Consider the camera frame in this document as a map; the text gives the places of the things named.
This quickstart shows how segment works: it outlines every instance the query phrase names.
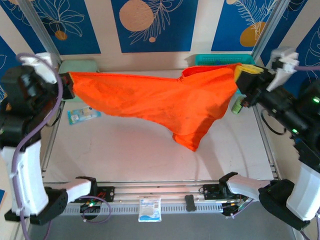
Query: blue and white package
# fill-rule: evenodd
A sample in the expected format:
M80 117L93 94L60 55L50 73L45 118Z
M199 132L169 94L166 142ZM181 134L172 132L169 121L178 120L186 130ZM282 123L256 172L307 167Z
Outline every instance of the blue and white package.
M161 198L145 197L140 199L139 222L161 222Z
M94 110L90 106L68 111L69 124L76 124L86 120L101 117L101 112Z

